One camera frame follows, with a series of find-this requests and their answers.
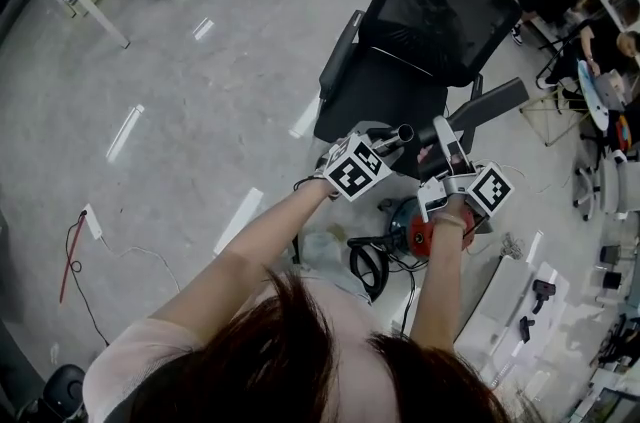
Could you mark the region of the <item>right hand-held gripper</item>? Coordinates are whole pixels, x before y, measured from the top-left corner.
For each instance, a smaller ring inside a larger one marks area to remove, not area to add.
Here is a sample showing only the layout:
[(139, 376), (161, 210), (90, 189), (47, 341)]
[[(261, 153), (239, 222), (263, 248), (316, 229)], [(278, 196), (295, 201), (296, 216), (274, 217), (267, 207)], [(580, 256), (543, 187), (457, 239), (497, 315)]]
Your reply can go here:
[[(417, 156), (419, 179), (426, 181), (417, 191), (424, 222), (444, 208), (453, 195), (462, 195), (481, 218), (491, 219), (514, 192), (512, 183), (495, 163), (473, 170), (467, 155), (448, 121), (438, 116), (433, 121), (439, 145), (422, 147)], [(447, 171), (468, 174), (434, 177)]]

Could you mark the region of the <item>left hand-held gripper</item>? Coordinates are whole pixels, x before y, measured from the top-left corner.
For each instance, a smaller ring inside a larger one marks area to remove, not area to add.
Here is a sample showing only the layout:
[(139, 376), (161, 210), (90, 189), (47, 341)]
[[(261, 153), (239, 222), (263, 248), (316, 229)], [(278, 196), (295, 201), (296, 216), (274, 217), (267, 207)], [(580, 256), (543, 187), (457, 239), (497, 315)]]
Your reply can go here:
[(337, 193), (355, 201), (393, 172), (408, 172), (407, 146), (390, 149), (382, 157), (371, 141), (388, 140), (392, 127), (379, 121), (359, 121), (349, 135), (334, 142), (317, 162), (316, 172)]

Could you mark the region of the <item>silver metal vacuum tube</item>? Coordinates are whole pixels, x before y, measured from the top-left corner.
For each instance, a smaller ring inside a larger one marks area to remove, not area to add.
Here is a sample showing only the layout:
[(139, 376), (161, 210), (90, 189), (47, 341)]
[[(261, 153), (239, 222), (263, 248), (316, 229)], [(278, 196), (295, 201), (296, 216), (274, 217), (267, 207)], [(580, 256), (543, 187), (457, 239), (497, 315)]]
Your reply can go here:
[(393, 135), (388, 140), (372, 141), (372, 146), (375, 150), (390, 150), (413, 140), (414, 130), (408, 124), (401, 124), (398, 127), (392, 128)]

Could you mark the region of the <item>black vacuum nozzle attachment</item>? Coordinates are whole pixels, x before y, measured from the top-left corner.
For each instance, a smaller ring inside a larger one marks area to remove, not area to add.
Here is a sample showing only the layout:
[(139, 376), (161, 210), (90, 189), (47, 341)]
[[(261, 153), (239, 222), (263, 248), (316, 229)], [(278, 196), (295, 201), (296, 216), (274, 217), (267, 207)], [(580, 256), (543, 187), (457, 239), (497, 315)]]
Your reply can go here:
[(446, 121), (454, 132), (462, 132), (462, 148), (472, 150), (476, 128), (524, 104), (529, 98), (524, 82), (513, 78), (482, 93), (482, 80), (473, 84), (471, 99), (461, 105)]

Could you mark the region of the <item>person's left forearm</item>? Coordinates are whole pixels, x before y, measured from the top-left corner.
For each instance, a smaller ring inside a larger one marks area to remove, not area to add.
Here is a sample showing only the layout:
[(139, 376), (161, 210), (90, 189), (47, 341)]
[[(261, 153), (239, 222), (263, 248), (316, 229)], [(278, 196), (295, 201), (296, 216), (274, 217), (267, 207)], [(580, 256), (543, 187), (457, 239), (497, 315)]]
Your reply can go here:
[(151, 318), (187, 329), (203, 342), (211, 340), (266, 279), (269, 268), (332, 193), (333, 187), (325, 180), (303, 183), (241, 229)]

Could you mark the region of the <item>person's right forearm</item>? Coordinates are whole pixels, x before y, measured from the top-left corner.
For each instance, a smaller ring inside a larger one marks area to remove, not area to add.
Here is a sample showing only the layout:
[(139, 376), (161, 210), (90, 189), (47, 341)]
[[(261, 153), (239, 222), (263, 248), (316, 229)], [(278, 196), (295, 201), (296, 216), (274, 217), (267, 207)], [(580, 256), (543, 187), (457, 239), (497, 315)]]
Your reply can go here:
[(435, 217), (429, 264), (410, 331), (410, 338), (422, 348), (454, 349), (465, 230), (460, 217), (446, 212)]

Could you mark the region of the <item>red vacuum cleaner canister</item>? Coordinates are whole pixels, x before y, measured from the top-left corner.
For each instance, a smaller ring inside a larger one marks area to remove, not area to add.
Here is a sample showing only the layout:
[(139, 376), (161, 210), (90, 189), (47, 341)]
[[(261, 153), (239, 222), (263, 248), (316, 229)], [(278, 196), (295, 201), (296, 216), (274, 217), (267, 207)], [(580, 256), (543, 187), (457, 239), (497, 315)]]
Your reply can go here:
[[(387, 233), (392, 235), (394, 247), (399, 252), (420, 260), (430, 257), (434, 224), (423, 221), (415, 196), (404, 199), (385, 199), (380, 202), (378, 209), (388, 216)], [(467, 225), (463, 247), (469, 247), (477, 235), (489, 234), (493, 231), (489, 219), (468, 205), (464, 206), (463, 217)]]

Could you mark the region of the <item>person's grey jeans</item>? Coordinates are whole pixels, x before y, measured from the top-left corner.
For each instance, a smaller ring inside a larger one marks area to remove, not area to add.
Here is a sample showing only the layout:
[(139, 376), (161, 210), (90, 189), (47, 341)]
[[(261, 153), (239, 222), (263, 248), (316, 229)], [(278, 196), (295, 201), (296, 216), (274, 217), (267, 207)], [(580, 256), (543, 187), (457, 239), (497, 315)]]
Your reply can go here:
[(326, 281), (367, 305), (372, 303), (364, 283), (344, 263), (342, 243), (329, 232), (311, 232), (304, 237), (300, 274)]

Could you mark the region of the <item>white low bench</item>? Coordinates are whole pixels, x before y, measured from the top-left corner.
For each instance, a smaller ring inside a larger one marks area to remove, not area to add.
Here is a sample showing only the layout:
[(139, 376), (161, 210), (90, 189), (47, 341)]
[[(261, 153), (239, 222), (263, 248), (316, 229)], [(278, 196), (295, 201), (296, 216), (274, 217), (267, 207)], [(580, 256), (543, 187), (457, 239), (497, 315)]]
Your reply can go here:
[[(531, 262), (505, 258), (466, 314), (456, 351), (505, 400), (522, 395), (549, 421), (576, 402), (591, 372), (589, 362), (610, 321), (593, 301), (589, 255), (545, 254)], [(537, 315), (532, 284), (556, 285)], [(520, 340), (519, 320), (535, 320), (531, 339)]]

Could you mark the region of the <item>round blue folding table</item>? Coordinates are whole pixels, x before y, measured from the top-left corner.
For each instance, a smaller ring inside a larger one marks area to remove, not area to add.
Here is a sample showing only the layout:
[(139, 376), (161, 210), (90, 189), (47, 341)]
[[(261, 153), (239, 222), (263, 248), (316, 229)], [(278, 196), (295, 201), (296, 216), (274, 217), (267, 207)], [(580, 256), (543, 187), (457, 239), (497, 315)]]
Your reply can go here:
[[(591, 121), (599, 131), (607, 131), (609, 110), (597, 93), (594, 82), (588, 63), (580, 60), (570, 88), (558, 83), (550, 92), (527, 101), (519, 108), (520, 114), (546, 147), (555, 145), (585, 121)], [(561, 121), (563, 112), (570, 113), (566, 127), (551, 137), (551, 126)]]

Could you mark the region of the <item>black brush attachment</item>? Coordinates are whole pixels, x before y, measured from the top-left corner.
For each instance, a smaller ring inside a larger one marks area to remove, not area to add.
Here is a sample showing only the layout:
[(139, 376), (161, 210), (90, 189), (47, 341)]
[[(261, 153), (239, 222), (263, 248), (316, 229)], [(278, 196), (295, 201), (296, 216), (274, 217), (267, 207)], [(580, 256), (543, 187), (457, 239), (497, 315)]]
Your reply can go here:
[(535, 295), (535, 305), (531, 312), (537, 315), (542, 309), (545, 302), (556, 295), (556, 285), (547, 281), (536, 279), (532, 284), (532, 290)]

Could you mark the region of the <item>white office chair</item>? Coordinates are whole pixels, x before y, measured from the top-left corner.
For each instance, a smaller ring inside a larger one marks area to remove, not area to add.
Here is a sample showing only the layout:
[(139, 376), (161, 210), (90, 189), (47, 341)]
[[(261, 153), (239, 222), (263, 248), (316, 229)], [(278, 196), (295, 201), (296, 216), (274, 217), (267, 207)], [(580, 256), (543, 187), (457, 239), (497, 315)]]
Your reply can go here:
[(615, 150), (601, 159), (597, 169), (578, 167), (574, 174), (583, 182), (585, 192), (573, 201), (573, 207), (588, 205), (582, 215), (585, 222), (593, 218), (596, 204), (620, 221), (632, 212), (640, 212), (640, 160), (631, 160)]

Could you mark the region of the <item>orange and blue bag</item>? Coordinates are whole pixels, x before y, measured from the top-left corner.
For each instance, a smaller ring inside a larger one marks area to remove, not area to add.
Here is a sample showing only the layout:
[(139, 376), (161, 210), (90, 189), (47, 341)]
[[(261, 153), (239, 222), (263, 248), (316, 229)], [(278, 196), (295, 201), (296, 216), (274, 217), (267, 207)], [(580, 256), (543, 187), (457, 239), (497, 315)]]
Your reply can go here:
[(632, 146), (632, 135), (629, 123), (624, 114), (621, 114), (615, 123), (615, 136), (617, 148), (627, 151)]

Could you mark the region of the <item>white power strip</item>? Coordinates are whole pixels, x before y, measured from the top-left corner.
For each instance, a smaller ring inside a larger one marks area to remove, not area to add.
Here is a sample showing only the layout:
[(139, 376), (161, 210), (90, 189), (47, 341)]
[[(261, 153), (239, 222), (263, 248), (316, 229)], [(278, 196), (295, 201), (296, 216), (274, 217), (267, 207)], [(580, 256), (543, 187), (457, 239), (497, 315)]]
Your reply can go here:
[(90, 203), (87, 203), (84, 207), (83, 215), (93, 238), (101, 240), (103, 230)]

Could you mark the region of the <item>person's pink shirt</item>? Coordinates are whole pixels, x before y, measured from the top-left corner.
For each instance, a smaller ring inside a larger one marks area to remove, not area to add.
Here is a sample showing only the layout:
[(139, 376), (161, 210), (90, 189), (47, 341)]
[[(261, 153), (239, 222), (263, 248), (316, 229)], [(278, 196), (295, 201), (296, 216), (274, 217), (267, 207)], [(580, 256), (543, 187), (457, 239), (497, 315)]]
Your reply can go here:
[[(337, 339), (338, 370), (329, 401), (340, 423), (396, 423), (393, 386), (382, 359), (366, 343), (381, 326), (364, 288), (335, 262), (293, 267)], [(90, 423), (106, 423), (125, 399), (160, 368), (193, 359), (204, 341), (157, 318), (131, 324), (90, 366), (83, 397)]]

